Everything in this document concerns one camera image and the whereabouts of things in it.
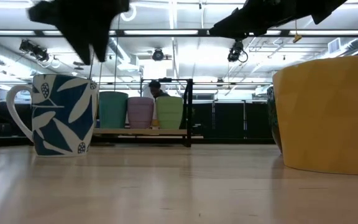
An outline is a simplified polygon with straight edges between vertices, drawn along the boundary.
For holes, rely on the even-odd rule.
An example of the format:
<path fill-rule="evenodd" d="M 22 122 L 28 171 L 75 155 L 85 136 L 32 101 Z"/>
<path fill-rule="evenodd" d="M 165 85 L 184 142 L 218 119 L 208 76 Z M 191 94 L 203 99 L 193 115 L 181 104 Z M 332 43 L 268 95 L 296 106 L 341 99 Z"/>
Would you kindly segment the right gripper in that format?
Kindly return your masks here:
<path fill-rule="evenodd" d="M 309 13 L 306 0 L 246 0 L 239 12 L 215 23 L 209 34 L 245 39 L 249 35 L 260 35 L 259 29 L 278 27 Z"/>

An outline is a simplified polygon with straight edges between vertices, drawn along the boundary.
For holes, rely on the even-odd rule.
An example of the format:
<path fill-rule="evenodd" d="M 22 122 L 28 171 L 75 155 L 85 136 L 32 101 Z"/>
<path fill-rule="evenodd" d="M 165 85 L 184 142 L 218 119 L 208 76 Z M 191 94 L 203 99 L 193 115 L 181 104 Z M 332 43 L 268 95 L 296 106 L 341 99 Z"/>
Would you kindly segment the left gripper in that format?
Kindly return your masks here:
<path fill-rule="evenodd" d="M 28 8 L 32 22 L 61 28 L 61 33 L 85 65 L 91 64 L 90 43 L 80 28 L 91 26 L 91 45 L 100 62 L 106 60 L 112 20 L 129 10 L 129 0 L 41 0 Z"/>

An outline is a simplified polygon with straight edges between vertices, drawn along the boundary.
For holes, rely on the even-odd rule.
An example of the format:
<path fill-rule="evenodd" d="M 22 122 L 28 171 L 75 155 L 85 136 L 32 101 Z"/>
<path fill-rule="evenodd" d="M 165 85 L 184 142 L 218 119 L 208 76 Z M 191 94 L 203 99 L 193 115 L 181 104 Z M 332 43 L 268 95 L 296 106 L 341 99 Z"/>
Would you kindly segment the teal mug white handle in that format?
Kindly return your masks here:
<path fill-rule="evenodd" d="M 99 122 L 103 129 L 124 129 L 127 116 L 127 93 L 103 91 L 99 94 Z"/>

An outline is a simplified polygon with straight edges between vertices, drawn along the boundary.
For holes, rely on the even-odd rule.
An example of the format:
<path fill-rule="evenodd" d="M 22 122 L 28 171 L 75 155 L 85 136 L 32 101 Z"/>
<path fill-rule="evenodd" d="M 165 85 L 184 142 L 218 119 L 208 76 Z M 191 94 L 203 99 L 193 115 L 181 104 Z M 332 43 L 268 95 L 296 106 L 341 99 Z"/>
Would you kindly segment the purple ribbed mug white handle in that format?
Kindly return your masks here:
<path fill-rule="evenodd" d="M 154 114 L 154 101 L 148 97 L 130 97 L 127 100 L 127 117 L 131 129 L 149 129 Z"/>

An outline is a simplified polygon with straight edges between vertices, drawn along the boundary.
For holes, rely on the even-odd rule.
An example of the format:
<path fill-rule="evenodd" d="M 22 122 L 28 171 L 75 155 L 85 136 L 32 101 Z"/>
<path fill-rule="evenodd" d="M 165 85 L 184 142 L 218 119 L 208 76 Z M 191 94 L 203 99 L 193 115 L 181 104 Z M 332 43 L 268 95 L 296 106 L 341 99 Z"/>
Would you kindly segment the blue white leaf-pattern mug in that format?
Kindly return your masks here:
<path fill-rule="evenodd" d="M 21 131 L 34 144 L 40 157 L 85 156 L 96 125 L 98 109 L 96 82 L 61 74 L 35 75 L 32 86 L 16 85 L 6 95 L 8 111 Z M 18 92 L 28 91 L 32 127 L 16 110 Z"/>

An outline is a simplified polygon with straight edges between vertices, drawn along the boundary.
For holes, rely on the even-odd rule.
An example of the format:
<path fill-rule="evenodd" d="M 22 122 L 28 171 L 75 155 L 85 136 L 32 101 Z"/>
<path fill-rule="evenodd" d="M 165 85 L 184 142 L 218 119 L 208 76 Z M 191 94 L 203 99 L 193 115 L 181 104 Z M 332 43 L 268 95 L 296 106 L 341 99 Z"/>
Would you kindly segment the dark green speckled mug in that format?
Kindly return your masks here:
<path fill-rule="evenodd" d="M 268 105 L 268 119 L 272 130 L 273 140 L 278 146 L 280 153 L 283 153 L 280 131 L 278 126 L 277 110 L 275 105 L 275 96 L 273 86 L 267 89 L 267 105 Z"/>

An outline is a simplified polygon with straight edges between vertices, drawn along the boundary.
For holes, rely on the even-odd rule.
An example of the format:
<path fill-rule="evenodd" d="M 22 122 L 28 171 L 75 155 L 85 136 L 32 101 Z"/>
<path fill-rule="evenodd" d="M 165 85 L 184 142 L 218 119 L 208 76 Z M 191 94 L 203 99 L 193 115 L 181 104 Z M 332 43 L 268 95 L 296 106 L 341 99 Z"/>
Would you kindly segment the light green mug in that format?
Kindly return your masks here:
<path fill-rule="evenodd" d="M 183 115 L 183 99 L 160 96 L 156 99 L 157 119 L 161 129 L 179 129 Z"/>

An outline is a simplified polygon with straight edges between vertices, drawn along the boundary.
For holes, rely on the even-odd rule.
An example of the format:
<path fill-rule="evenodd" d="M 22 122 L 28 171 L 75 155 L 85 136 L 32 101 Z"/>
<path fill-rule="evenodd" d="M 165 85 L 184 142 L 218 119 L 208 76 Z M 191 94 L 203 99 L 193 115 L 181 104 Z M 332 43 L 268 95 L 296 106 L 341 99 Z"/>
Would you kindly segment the orange yellow mug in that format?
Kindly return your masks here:
<path fill-rule="evenodd" d="M 273 89 L 284 164 L 358 174 L 358 56 L 286 67 Z"/>

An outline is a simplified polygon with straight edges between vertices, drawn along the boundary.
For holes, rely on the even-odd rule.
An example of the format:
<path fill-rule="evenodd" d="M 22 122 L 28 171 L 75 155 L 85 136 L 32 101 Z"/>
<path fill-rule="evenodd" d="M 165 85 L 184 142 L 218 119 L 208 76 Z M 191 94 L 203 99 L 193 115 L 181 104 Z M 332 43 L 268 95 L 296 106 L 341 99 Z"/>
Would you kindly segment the black track spotlight cluster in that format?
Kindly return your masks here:
<path fill-rule="evenodd" d="M 19 50 L 25 54 L 29 54 L 39 62 L 46 62 L 49 60 L 47 49 L 33 44 L 30 40 L 22 40 Z"/>

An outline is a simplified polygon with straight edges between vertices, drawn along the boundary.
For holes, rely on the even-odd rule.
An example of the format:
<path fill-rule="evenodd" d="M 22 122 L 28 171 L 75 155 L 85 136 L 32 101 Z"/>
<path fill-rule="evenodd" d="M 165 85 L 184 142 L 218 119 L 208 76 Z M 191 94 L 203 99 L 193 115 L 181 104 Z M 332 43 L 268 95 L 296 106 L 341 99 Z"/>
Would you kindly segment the round black ceiling lamp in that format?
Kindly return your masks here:
<path fill-rule="evenodd" d="M 163 60 L 164 58 L 165 58 L 165 56 L 164 56 L 164 53 L 163 53 L 162 49 L 156 48 L 156 49 L 154 50 L 153 54 L 152 54 L 152 59 L 153 59 L 154 61 L 161 61 L 161 60 Z"/>

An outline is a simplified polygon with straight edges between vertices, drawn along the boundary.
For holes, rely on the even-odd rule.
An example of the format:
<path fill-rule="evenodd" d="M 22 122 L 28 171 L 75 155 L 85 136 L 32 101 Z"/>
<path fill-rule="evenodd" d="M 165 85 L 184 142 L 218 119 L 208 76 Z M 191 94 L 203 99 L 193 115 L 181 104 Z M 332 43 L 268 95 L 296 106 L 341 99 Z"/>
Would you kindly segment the person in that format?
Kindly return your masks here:
<path fill-rule="evenodd" d="M 158 97 L 161 96 L 169 96 L 168 93 L 165 93 L 162 89 L 161 89 L 161 84 L 160 82 L 158 82 L 157 80 L 152 80 L 149 83 L 149 88 L 150 88 L 150 92 L 153 96 L 153 98 L 156 100 Z"/>

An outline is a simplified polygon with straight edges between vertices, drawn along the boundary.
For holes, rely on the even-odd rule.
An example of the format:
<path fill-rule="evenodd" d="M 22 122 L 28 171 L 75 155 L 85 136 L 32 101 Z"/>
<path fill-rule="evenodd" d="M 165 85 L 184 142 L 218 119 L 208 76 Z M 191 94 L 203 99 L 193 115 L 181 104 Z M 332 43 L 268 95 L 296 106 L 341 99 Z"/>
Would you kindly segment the black partition panels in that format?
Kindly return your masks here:
<path fill-rule="evenodd" d="M 271 139 L 265 103 L 198 103 L 193 105 L 193 134 L 205 139 Z"/>

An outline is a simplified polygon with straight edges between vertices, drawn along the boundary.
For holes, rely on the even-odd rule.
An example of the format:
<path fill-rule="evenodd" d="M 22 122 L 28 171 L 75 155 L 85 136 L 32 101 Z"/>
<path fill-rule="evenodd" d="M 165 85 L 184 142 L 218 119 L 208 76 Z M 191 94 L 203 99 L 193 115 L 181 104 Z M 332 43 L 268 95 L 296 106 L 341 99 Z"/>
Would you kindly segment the white ceiling vent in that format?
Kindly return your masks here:
<path fill-rule="evenodd" d="M 336 38 L 328 43 L 328 52 L 333 54 L 335 52 L 340 51 L 341 49 L 341 39 Z"/>

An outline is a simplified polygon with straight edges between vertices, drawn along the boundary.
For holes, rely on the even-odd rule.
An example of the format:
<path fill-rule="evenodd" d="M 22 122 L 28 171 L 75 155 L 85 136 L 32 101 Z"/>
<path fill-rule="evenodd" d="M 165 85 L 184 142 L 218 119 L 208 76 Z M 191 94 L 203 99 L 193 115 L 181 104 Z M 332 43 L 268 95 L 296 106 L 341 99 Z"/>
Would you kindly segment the wooden shelf black frame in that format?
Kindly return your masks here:
<path fill-rule="evenodd" d="M 183 112 L 179 129 L 94 129 L 93 143 L 97 142 L 113 142 L 115 143 L 134 143 L 139 144 L 182 144 L 187 148 L 192 144 L 192 129 L 193 129 L 193 86 L 192 79 L 172 79 L 160 78 L 157 80 L 160 84 L 172 84 L 179 87 L 186 83 L 184 98 L 183 98 Z"/>

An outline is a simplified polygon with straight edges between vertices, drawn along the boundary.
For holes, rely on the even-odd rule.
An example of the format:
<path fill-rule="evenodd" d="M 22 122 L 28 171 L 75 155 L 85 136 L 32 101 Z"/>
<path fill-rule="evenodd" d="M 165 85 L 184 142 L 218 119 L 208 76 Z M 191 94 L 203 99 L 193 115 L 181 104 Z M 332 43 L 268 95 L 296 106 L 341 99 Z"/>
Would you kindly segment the black aluminium rig frame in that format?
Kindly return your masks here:
<path fill-rule="evenodd" d="M 92 145 L 98 144 L 180 144 L 186 145 L 185 137 L 170 138 L 169 136 L 141 136 L 130 138 L 124 136 L 123 138 L 112 138 L 93 136 L 91 140 Z M 192 137 L 192 144 L 275 144 L 273 139 L 202 139 Z M 3 136 L 0 137 L 0 147 L 8 146 L 33 146 L 34 144 L 23 136 Z"/>

